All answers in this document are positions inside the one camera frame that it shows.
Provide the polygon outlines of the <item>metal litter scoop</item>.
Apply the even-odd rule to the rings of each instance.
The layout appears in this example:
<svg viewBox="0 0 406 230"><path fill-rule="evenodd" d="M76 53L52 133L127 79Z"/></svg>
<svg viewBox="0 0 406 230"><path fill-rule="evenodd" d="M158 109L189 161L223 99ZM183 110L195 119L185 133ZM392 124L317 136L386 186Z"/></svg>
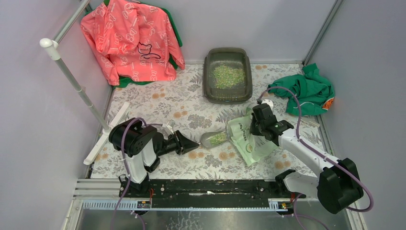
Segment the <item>metal litter scoop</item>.
<svg viewBox="0 0 406 230"><path fill-rule="evenodd" d="M201 135L200 144L208 149L217 147L228 139L227 133L223 131L207 132Z"/></svg>

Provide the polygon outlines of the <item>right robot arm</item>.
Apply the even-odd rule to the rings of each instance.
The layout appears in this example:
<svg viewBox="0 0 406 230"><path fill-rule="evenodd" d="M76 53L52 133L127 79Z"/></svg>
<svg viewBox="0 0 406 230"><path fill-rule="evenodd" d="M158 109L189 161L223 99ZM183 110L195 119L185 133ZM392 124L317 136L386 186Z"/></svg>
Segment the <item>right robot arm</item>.
<svg viewBox="0 0 406 230"><path fill-rule="evenodd" d="M305 138L299 137L296 128L286 120L277 120L271 107L258 104L253 107L250 132L276 146L289 151L313 173L308 176L296 170L286 170L275 177L275 193L287 197L291 193L317 198L330 213L337 214L364 196L358 183L356 164L349 158L343 160L329 154Z"/></svg>

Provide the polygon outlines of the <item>beige bag sealing clip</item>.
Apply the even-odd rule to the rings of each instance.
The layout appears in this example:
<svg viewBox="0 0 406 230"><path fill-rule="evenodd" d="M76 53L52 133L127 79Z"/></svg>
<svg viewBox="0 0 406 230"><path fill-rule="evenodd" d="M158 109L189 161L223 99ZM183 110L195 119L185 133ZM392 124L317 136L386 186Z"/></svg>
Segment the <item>beige bag sealing clip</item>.
<svg viewBox="0 0 406 230"><path fill-rule="evenodd" d="M301 121L303 123L306 123L306 124L310 125L310 126L314 126L314 127L317 127L317 128L320 127L320 124L317 121L315 121L315 120L313 120L313 119L311 119L309 117L302 116Z"/></svg>

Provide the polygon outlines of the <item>green cat litter bag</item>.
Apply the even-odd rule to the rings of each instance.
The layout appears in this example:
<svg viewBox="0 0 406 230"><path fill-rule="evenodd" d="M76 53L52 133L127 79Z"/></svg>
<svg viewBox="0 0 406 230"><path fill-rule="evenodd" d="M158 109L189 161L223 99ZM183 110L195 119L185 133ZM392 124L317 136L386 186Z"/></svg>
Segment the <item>green cat litter bag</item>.
<svg viewBox="0 0 406 230"><path fill-rule="evenodd" d="M278 148L265 137L255 136L251 133L251 113L252 109L248 107L244 116L228 121L226 126L229 140L236 147L247 166L259 162Z"/></svg>

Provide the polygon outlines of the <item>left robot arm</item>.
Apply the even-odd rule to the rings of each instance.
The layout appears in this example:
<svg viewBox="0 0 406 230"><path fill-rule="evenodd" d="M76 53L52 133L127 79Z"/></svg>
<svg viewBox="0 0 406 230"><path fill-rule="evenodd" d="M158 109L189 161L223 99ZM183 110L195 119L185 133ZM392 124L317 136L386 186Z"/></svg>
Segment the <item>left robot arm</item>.
<svg viewBox="0 0 406 230"><path fill-rule="evenodd" d="M137 197L148 192L148 174L160 164L160 156L175 152L183 155L199 147L199 144L175 131L167 138L152 125L144 125L140 118L132 118L115 126L109 134L109 142L123 155L130 191Z"/></svg>

